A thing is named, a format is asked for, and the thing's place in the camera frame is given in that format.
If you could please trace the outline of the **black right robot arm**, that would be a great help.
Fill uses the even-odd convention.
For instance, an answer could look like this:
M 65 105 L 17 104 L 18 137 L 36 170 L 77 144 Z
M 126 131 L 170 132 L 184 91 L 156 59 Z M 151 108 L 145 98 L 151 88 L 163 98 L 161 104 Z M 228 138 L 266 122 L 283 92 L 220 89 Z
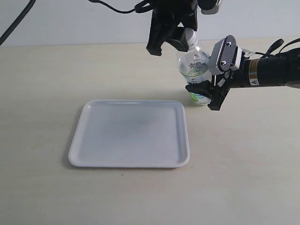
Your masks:
M 240 69 L 198 84 L 188 84 L 186 90 L 210 99 L 208 107 L 219 111 L 230 89 L 288 86 L 300 87 L 300 49 L 279 52 L 266 58 L 244 60 Z

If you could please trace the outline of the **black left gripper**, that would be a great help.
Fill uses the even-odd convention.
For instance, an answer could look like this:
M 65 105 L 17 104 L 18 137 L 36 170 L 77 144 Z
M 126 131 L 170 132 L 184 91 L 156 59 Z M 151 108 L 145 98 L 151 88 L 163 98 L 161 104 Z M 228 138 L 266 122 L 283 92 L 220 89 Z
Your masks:
M 187 28 L 197 30 L 196 0 L 151 0 L 152 17 L 147 51 L 154 56 L 162 55 L 162 44 L 167 42 L 179 52 L 189 50 Z

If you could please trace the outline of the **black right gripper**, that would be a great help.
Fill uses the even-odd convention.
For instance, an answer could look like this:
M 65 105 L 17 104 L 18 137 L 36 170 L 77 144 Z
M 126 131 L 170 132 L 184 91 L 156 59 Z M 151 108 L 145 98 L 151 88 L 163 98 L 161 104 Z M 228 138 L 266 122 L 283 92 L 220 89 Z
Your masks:
M 213 84 L 209 81 L 190 83 L 185 89 L 194 94 L 199 94 L 211 100 L 208 107 L 212 111 L 219 111 L 228 92 L 233 88 L 245 87 L 245 80 L 240 70 L 227 71 L 222 75 L 213 76 Z

